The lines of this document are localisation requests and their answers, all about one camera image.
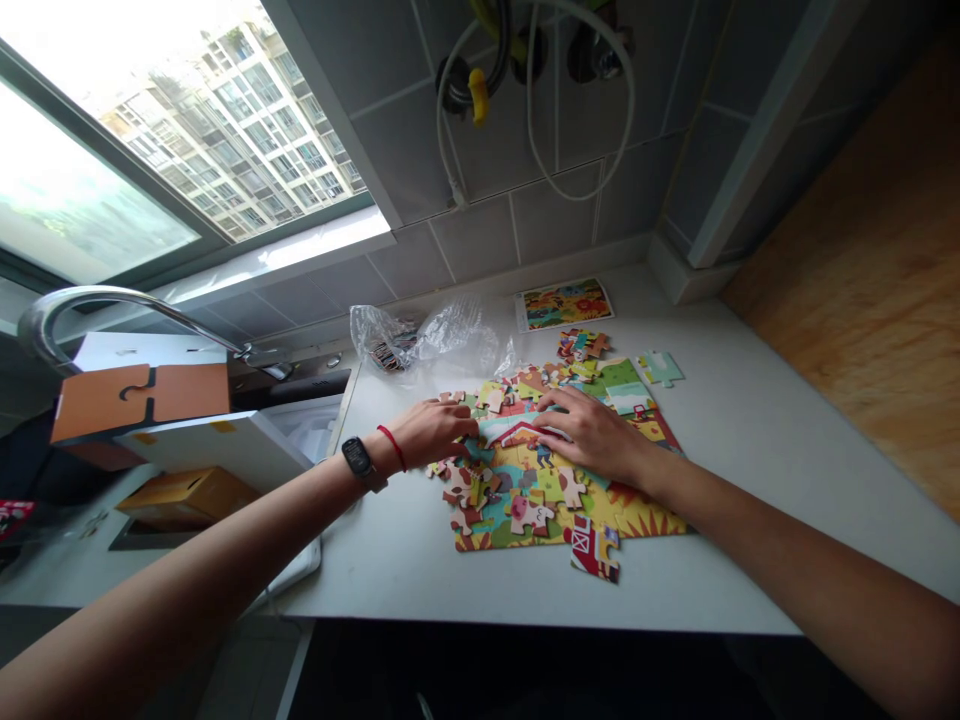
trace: person's left hand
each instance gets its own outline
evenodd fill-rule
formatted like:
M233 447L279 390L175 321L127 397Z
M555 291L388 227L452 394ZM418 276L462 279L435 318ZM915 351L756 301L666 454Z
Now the person's left hand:
M453 456L468 458L467 449L454 441L480 432L477 421L470 417L470 408L453 400L423 400L385 426L403 451L408 469ZM371 455L381 458L376 463L378 468L388 469L390 474L400 470L396 450L381 431L371 433L363 442Z

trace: yellow clip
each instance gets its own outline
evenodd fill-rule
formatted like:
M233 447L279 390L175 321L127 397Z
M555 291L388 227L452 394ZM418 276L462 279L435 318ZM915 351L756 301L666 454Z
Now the yellow clip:
M487 110L490 109L490 98L487 96L487 79L483 75L483 70L474 68L470 71L470 80L467 82L470 88L470 94L473 96L473 125L474 127L483 127L483 121L487 119Z

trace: red string bracelet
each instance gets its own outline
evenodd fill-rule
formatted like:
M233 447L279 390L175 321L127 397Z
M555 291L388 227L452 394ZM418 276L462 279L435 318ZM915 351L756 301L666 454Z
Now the red string bracelet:
M393 437L393 433L387 430L383 425L377 425L377 430L382 432L387 436L387 439L393 443L393 449L397 451L397 457L400 458L400 467L403 468L403 471L407 471L407 461L403 459L403 450L400 449L400 446L397 444L397 441Z

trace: plastic bag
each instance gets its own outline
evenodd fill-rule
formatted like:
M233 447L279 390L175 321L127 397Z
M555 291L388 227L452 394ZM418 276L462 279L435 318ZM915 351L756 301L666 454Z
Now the plastic bag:
M512 307L510 298L455 296L424 320L415 344L404 346L396 338L411 332L409 319L395 319L369 305L354 306L350 332L357 353L384 371L370 353L386 346L402 367L397 382L406 387L435 375L501 377L517 367Z

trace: hand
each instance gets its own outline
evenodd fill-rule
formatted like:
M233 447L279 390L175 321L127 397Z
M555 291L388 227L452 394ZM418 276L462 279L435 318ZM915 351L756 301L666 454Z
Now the hand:
M551 405L567 412L543 412ZM607 480L649 495L658 494L661 481L669 478L678 461L683 460L650 442L599 400L575 388L549 391L540 398L537 410L543 414L533 421L534 425L562 430L573 441L541 435L541 445Z
M423 400L385 425L403 451L408 468L447 457L469 457L467 449L454 440L480 432L477 421L470 417L470 408L453 400ZM388 475L400 470L397 451L384 433L371 433L363 444L378 469Z

